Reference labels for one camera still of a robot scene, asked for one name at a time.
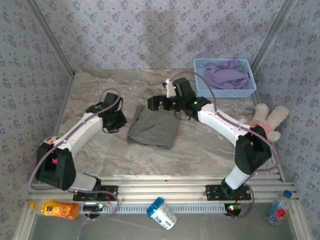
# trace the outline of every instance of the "lavender fabric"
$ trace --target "lavender fabric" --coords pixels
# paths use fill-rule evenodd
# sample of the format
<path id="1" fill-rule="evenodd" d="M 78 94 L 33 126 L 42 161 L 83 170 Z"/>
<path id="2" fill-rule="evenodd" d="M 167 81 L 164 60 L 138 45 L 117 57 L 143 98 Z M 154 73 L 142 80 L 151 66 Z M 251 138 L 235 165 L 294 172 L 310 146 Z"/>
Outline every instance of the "lavender fabric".
<path id="1" fill-rule="evenodd" d="M 209 64 L 204 73 L 204 79 L 217 89 L 246 89 L 248 76 L 235 70 L 239 65 L 237 59 L 231 59 L 219 64 Z"/>

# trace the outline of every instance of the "blue basket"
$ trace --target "blue basket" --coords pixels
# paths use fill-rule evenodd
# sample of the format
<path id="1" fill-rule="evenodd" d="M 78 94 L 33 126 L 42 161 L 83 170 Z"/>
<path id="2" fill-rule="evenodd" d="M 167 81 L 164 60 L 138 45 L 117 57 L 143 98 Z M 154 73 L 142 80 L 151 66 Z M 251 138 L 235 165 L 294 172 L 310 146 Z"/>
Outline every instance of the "blue basket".
<path id="1" fill-rule="evenodd" d="M 229 60 L 229 58 L 195 59 L 193 60 L 194 71 L 197 74 L 200 74 L 202 77 L 204 77 L 205 72 L 207 70 L 207 65 L 219 64 L 227 60 Z M 214 86 L 211 86 L 211 89 L 213 90 L 213 93 L 216 98 L 248 98 L 252 93 L 254 93 L 255 90 L 257 90 L 254 75 L 252 73 L 249 61 L 247 59 L 238 59 L 238 60 L 239 60 L 239 66 L 236 69 L 241 71 L 242 73 L 247 73 L 249 76 L 249 80 L 245 84 L 246 89 L 217 89 Z M 212 95 L 207 85 L 197 75 L 195 76 L 195 85 L 196 85 L 196 94 L 198 97 L 212 98 Z"/>

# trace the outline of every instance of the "blue bottle cap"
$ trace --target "blue bottle cap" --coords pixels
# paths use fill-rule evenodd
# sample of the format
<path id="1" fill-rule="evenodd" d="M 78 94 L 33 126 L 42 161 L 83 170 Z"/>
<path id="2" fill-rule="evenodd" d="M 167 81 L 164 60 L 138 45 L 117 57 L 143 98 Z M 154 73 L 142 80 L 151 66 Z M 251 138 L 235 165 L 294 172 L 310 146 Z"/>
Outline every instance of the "blue bottle cap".
<path id="1" fill-rule="evenodd" d="M 283 192 L 283 196 L 285 196 L 286 198 L 291 198 L 291 196 L 292 196 L 292 192 L 290 192 L 289 190 L 285 190 L 284 192 Z"/>
<path id="2" fill-rule="evenodd" d="M 146 210 L 148 216 L 150 217 L 152 214 L 154 214 L 155 211 L 157 211 L 158 208 L 160 208 L 160 206 L 164 203 L 164 201 L 165 200 L 162 197 L 158 197 Z"/>

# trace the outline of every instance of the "wall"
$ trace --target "wall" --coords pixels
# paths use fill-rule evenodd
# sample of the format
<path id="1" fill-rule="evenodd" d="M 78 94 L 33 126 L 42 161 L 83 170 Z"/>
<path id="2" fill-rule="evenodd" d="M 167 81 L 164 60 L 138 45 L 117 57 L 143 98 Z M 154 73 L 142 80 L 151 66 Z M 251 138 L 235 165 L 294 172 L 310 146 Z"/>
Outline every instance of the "wall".
<path id="1" fill-rule="evenodd" d="M 299 0 L 255 76 L 262 101 L 290 110 L 277 143 L 320 239 L 320 3 Z"/>
<path id="2" fill-rule="evenodd" d="M 73 69 L 252 61 L 283 0 L 37 0 Z"/>
<path id="3" fill-rule="evenodd" d="M 0 9 L 0 239 L 9 240 L 70 78 L 23 1 L 2 0 Z"/>

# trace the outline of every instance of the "white plush toy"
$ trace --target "white plush toy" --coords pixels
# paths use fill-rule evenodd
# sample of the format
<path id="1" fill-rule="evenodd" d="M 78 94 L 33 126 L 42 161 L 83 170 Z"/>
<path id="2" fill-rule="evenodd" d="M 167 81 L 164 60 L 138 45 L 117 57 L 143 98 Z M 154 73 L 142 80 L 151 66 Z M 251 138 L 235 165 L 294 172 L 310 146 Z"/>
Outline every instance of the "white plush toy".
<path id="1" fill-rule="evenodd" d="M 275 131 L 275 128 L 287 118 L 289 110 L 284 106 L 276 106 L 268 116 L 269 107 L 265 103 L 259 103 L 254 109 L 255 114 L 250 122 L 244 118 L 240 119 L 239 122 L 249 124 L 252 127 L 259 125 L 264 129 L 266 137 L 270 142 L 278 141 L 280 132 Z"/>

